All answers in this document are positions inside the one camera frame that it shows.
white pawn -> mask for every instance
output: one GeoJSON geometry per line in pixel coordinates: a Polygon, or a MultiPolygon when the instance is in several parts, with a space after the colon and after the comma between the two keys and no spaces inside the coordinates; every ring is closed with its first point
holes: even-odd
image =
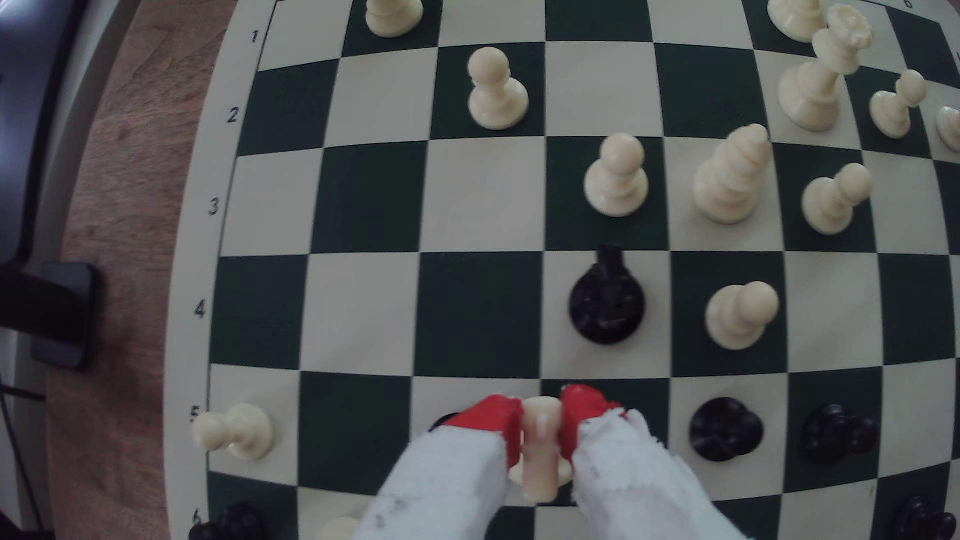
{"type": "Polygon", "coordinates": [[[804,217],[817,233],[838,234],[853,219],[853,207],[867,200],[874,178],[867,167],[848,163],[833,178],[818,178],[804,190],[804,217]]]}
{"type": "Polygon", "coordinates": [[[814,132],[836,124],[840,111],[837,78],[854,73],[860,67],[859,49],[874,42],[867,18],[850,6],[830,8],[827,24],[813,35],[817,61],[787,69],[777,93],[783,112],[798,126],[814,132]]]}
{"type": "Polygon", "coordinates": [[[770,0],[767,13],[777,30],[795,41],[809,43],[827,27],[823,0],[770,0]]]}
{"type": "Polygon", "coordinates": [[[780,296],[767,283],[728,285],[707,304],[707,332],[717,345],[740,351],[760,339],[779,310],[780,296]]]}
{"type": "Polygon", "coordinates": [[[584,177],[587,200],[598,212],[610,217],[631,214],[647,200],[650,182],[640,168],[646,155],[636,137],[614,134],[600,146],[600,159],[584,177]]]}
{"type": "Polygon", "coordinates": [[[227,414],[205,412],[195,418],[193,439],[207,452],[226,448],[236,457],[253,461],[270,451],[274,427],[262,408],[239,404],[227,414]]]}
{"type": "Polygon", "coordinates": [[[380,37],[399,37],[423,18],[421,0],[367,0],[367,26],[380,37]]]}
{"type": "Polygon", "coordinates": [[[467,71],[476,88],[470,93],[473,120],[488,130],[506,130],[523,119],[530,107],[527,88],[510,76],[503,51],[484,47],[470,56],[467,71]]]}
{"type": "Polygon", "coordinates": [[[697,169],[693,202],[717,223],[736,223],[756,207],[763,169],[773,155],[767,129],[751,124],[735,130],[697,169]]]}
{"type": "Polygon", "coordinates": [[[881,90],[870,98],[870,117],[876,128],[890,138],[903,138],[910,131],[910,108],[926,97],[926,80],[919,71],[907,69],[897,80],[897,93],[881,90]]]}
{"type": "Polygon", "coordinates": [[[937,133],[950,150],[960,152],[960,110],[941,107],[937,111],[937,133]]]}

black pawn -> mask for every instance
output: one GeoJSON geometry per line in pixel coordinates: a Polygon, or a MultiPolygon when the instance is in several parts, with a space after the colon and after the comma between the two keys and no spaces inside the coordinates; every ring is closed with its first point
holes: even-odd
{"type": "Polygon", "coordinates": [[[842,405],[815,411],[804,428],[804,451],[817,465],[831,465],[850,454],[867,454],[876,446],[873,418],[854,415],[842,405]]]}
{"type": "Polygon", "coordinates": [[[956,530],[953,514],[939,511],[926,497],[914,497],[897,515],[894,540],[950,540],[956,530]]]}
{"type": "Polygon", "coordinates": [[[690,420],[690,446],[710,461],[749,454],[762,440],[763,422],[734,398],[710,400],[690,420]]]}
{"type": "Polygon", "coordinates": [[[623,250],[604,245],[570,292],[570,319],[586,339],[610,345],[634,333],[646,305],[643,289],[623,264],[623,250]]]}

chess piece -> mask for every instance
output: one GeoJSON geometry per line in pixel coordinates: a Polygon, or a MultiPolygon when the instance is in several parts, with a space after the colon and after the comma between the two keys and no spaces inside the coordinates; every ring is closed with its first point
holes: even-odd
{"type": "Polygon", "coordinates": [[[690,446],[710,461],[749,454],[762,440],[763,422],[734,398],[710,400],[690,420],[690,446]]]}
{"type": "Polygon", "coordinates": [[[597,262],[570,292],[570,319],[586,339],[602,345],[634,333],[646,309],[643,289],[624,266],[623,250],[604,245],[597,262]]]}
{"type": "Polygon", "coordinates": [[[780,310],[780,296],[764,282],[728,285],[707,304],[707,332],[717,345],[740,351],[756,343],[780,310]]]}
{"type": "Polygon", "coordinates": [[[890,138],[903,138],[910,131],[910,108],[926,97],[926,80],[919,71],[907,69],[897,81],[897,93],[881,90],[870,98],[870,117],[876,128],[890,138]]]}
{"type": "Polygon", "coordinates": [[[697,169],[693,202],[717,223],[736,223],[756,208],[763,169],[773,156],[767,130],[751,124],[735,130],[697,169]]]}
{"type": "Polygon", "coordinates": [[[367,0],[367,26],[380,37],[399,37],[423,18],[421,0],[367,0]]]}
{"type": "Polygon", "coordinates": [[[643,145],[635,137],[614,134],[600,146],[600,159],[584,177],[584,192],[590,205],[610,217],[631,214],[647,200],[650,183],[642,165],[643,145]]]}
{"type": "Polygon", "coordinates": [[[960,110],[942,107],[937,111],[937,133],[947,148],[960,152],[960,110]]]}
{"type": "Polygon", "coordinates": [[[189,540],[267,540],[263,517],[245,504],[232,504],[214,522],[190,529],[189,540]]]}
{"type": "Polygon", "coordinates": [[[858,50],[869,47],[874,35],[860,12],[837,4],[827,11],[828,27],[813,35],[817,61],[787,69],[780,77],[780,106],[805,130],[828,130],[836,124],[839,99],[836,82],[860,67],[858,50]]]}
{"type": "Polygon", "coordinates": [[[467,71],[476,88],[470,93],[473,120],[488,130],[506,130],[523,119],[530,96],[520,81],[510,76],[510,61],[503,51],[484,47],[470,56],[467,71]]]}
{"type": "Polygon", "coordinates": [[[195,418],[193,439],[207,452],[226,448],[236,457],[252,461],[270,451],[274,428],[262,408],[239,404],[227,414],[205,412],[195,418]]]}
{"type": "Polygon", "coordinates": [[[839,234],[853,220],[853,207],[867,200],[874,178],[867,167],[848,163],[833,178],[818,178],[804,190],[804,217],[817,233],[839,234]]]}
{"type": "Polygon", "coordinates": [[[842,405],[814,411],[804,427],[804,452],[817,465],[832,465],[850,454],[868,454],[878,438],[876,421],[842,405]]]}
{"type": "Polygon", "coordinates": [[[809,43],[827,27],[823,0],[770,0],[767,13],[777,30],[800,43],[809,43]]]}
{"type": "Polygon", "coordinates": [[[356,518],[337,518],[320,529],[317,540],[350,540],[359,527],[360,520],[356,518]]]}
{"type": "Polygon", "coordinates": [[[893,540],[950,540],[956,530],[953,514],[940,511],[926,497],[913,497],[897,514],[893,540]]]}

chessboard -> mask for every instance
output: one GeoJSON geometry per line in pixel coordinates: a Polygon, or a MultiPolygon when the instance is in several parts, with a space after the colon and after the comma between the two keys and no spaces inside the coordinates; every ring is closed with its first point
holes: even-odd
{"type": "MultiPolygon", "coordinates": [[[[827,6],[835,2],[827,0],[827,6]]],[[[359,516],[410,440],[495,392],[583,381],[636,408],[757,540],[885,539],[905,502],[960,512],[957,335],[960,154],[935,127],[960,106],[960,16],[946,0],[847,0],[874,44],[840,77],[836,126],[795,126],[780,75],[814,58],[766,0],[423,0],[410,34],[374,36],[364,0],[239,0],[183,198],[165,372],[172,537],[233,503],[272,540],[359,516]],[[526,116],[493,132],[468,112],[469,56],[506,53],[526,116]],[[912,68],[928,95],[901,139],[869,101],[912,68]],[[697,167],[736,128],[773,141],[756,211],[735,225],[692,200],[697,167]],[[604,137],[636,136],[649,196],[611,218],[584,196],[604,137]],[[815,233],[801,197],[851,162],[874,192],[849,228],[815,233]],[[627,340],[572,326],[574,283],[624,249],[646,315],[627,340]],[[755,346],[708,337],[725,285],[763,281],[780,311],[755,346]],[[751,454],[714,463],[688,439],[717,397],[763,422],[751,454]],[[263,408],[262,459],[205,453],[204,411],[263,408]],[[801,449],[822,405],[876,419],[879,442],[833,466],[801,449]]],[[[492,540],[586,540],[568,485],[516,486],[492,540]]]]}

white square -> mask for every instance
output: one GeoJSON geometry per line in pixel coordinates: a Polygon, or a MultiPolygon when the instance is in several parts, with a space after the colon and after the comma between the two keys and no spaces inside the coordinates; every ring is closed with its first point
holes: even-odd
{"type": "Polygon", "coordinates": [[[814,59],[769,51],[754,51],[754,56],[756,57],[756,68],[760,74],[760,87],[763,89],[767,121],[770,122],[770,140],[831,148],[860,149],[860,133],[856,130],[853,105],[847,91],[846,79],[843,77],[837,78],[837,99],[839,100],[840,113],[837,116],[836,125],[825,132],[811,132],[795,124],[786,115],[786,112],[783,112],[777,94],[780,77],[788,68],[802,65],[814,59]]]}
{"type": "Polygon", "coordinates": [[[784,264],[789,371],[882,365],[876,254],[788,252],[784,264]]]}
{"type": "Polygon", "coordinates": [[[317,149],[237,158],[221,255],[310,253],[323,155],[317,149]]]}
{"type": "Polygon", "coordinates": [[[930,141],[930,156],[937,161],[960,163],[960,153],[950,150],[937,132],[937,111],[943,107],[960,109],[960,89],[927,81],[926,99],[920,102],[920,113],[924,117],[926,139],[930,141]]]}
{"type": "Polygon", "coordinates": [[[670,381],[670,451],[697,474],[712,501],[778,495],[786,456],[787,375],[701,377],[670,381]],[[753,452],[715,463],[690,446],[690,419],[714,398],[734,398],[763,421],[753,452]]]}
{"type": "Polygon", "coordinates": [[[538,506],[534,540],[586,540],[590,538],[587,517],[576,506],[538,506]]]}
{"type": "Polygon", "coordinates": [[[297,519],[300,538],[316,538],[326,524],[337,518],[362,519],[375,497],[297,488],[297,519]]]}
{"type": "Polygon", "coordinates": [[[210,470],[236,477],[297,485],[300,372],[247,366],[210,366],[210,411],[226,414],[238,404],[257,405],[270,417],[274,445],[256,461],[227,451],[210,453],[210,470]]]}
{"type": "Polygon", "coordinates": [[[277,2],[260,70],[340,58],[349,15],[350,2],[277,2]]]}
{"type": "Polygon", "coordinates": [[[542,1],[444,0],[441,47],[525,41],[546,41],[542,1]]]}
{"type": "Polygon", "coordinates": [[[620,343],[597,345],[570,322],[570,290],[596,262],[593,252],[543,255],[540,372],[544,379],[667,379],[670,377],[670,254],[624,252],[643,288],[646,311],[636,331],[620,343]]]}
{"type": "Polygon", "coordinates": [[[880,253],[946,255],[947,226],[932,160],[864,152],[874,175],[870,204],[880,253]]]}
{"type": "Polygon", "coordinates": [[[710,221],[693,204],[693,177],[723,139],[667,137],[666,189],[673,251],[783,251],[774,163],[763,173],[754,213],[735,225],[710,221]]]}
{"type": "Polygon", "coordinates": [[[875,498],[875,479],[784,493],[778,538],[870,540],[875,498]]]}
{"type": "Polygon", "coordinates": [[[648,0],[654,42],[752,49],[740,0],[648,0]]]}
{"type": "Polygon", "coordinates": [[[546,44],[546,134],[662,136],[653,43],[546,44]]]}
{"type": "Polygon", "coordinates": [[[883,366],[881,477],[950,461],[956,359],[883,366]]]}
{"type": "Polygon", "coordinates": [[[431,140],[420,248],[542,251],[544,141],[543,137],[431,140]]]}
{"type": "Polygon", "coordinates": [[[412,376],[419,269],[416,253],[310,256],[301,369],[412,376]]]}
{"type": "Polygon", "coordinates": [[[427,140],[436,71],[434,48],[341,59],[325,145],[427,140]]]}

